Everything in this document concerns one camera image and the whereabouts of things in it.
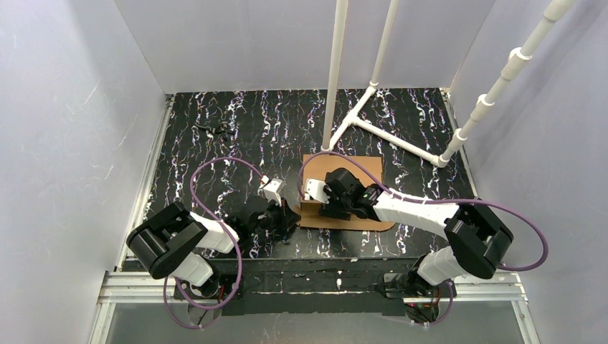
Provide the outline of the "brown cardboard box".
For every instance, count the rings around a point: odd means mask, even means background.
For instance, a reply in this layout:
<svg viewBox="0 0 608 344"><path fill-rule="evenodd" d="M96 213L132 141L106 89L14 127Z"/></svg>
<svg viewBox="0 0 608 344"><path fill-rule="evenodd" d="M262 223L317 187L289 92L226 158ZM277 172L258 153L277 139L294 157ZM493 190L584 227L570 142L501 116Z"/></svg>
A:
<svg viewBox="0 0 608 344"><path fill-rule="evenodd" d="M383 165L381 157L351 156L352 160L363 166L368 172L376 177L380 182L383 181ZM368 186L374 181L352 162L335 155L321 155L315 157L303 169L303 186L308 178L323 181L326 174L337 168L346 168L357 177L363 185ZM378 222L370 219L359 219L355 215L346 221L342 219L332 219L321 216L318 212L321 203L313 200L303 200L300 202L300 226L303 228L317 228L330 230L351 230L351 231L388 231L395 225L394 222Z"/></svg>

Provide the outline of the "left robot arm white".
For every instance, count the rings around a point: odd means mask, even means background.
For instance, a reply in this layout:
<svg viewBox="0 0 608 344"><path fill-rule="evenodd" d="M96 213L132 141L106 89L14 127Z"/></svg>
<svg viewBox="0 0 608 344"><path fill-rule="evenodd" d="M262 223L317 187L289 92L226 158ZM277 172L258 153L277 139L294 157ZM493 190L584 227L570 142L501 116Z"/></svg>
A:
<svg viewBox="0 0 608 344"><path fill-rule="evenodd" d="M208 282L214 269L196 248L230 254L236 247L286 239L301 220L284 198L250 196L222 221L208 219L174 202L136 227L126 244L155 280L176 277L195 287Z"/></svg>

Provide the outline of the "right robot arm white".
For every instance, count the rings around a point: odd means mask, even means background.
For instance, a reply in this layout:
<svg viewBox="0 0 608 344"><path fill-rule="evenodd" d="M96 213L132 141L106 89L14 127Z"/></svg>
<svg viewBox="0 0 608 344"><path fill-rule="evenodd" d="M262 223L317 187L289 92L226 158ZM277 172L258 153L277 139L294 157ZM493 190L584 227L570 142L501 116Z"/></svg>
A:
<svg viewBox="0 0 608 344"><path fill-rule="evenodd" d="M493 277L514 236L482 204L431 204L429 199L399 193L378 183L365 186L349 170L337 168L324 180L309 178L307 195L321 203L323 217L349 220L352 216L377 222L413 226L442 237L447 247L420 257L402 284L434 287L470 274Z"/></svg>

